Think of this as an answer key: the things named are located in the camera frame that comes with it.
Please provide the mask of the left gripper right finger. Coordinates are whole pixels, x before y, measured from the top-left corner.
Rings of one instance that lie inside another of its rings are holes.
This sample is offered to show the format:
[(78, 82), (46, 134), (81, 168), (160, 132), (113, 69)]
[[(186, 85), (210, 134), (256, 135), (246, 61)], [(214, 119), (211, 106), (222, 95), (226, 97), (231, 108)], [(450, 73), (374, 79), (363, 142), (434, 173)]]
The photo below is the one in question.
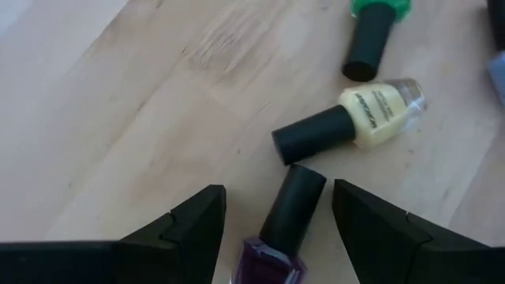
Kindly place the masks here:
[(332, 211), (360, 284), (505, 284), (505, 247), (409, 213), (348, 181)]

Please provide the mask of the pale yellow nail polish bottle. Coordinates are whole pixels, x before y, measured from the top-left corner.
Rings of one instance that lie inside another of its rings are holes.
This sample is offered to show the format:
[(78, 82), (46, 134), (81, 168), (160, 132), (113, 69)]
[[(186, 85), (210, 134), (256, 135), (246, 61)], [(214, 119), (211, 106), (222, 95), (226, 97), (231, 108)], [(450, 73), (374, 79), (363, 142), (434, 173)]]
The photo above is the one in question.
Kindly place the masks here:
[(381, 144), (412, 125), (425, 106), (421, 86), (412, 78), (362, 84), (344, 89), (335, 106), (271, 136), (288, 165), (347, 142), (361, 148)]

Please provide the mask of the dark purple nail polish bottle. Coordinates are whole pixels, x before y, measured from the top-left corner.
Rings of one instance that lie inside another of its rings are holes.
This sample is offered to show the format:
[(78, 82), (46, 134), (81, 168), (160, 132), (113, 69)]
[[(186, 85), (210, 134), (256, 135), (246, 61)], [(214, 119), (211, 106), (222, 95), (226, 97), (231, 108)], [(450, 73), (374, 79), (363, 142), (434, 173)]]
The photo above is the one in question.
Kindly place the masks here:
[(301, 284), (307, 267), (298, 256), (327, 179), (292, 165), (258, 236), (246, 238), (230, 284)]

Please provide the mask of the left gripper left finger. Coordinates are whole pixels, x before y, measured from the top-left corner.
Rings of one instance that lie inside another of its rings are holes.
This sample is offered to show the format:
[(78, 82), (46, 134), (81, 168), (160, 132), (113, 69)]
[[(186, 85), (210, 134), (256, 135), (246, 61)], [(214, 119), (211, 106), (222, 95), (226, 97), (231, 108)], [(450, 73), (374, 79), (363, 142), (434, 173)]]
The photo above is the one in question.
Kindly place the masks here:
[(225, 214), (209, 185), (120, 240), (0, 242), (0, 284), (211, 284)]

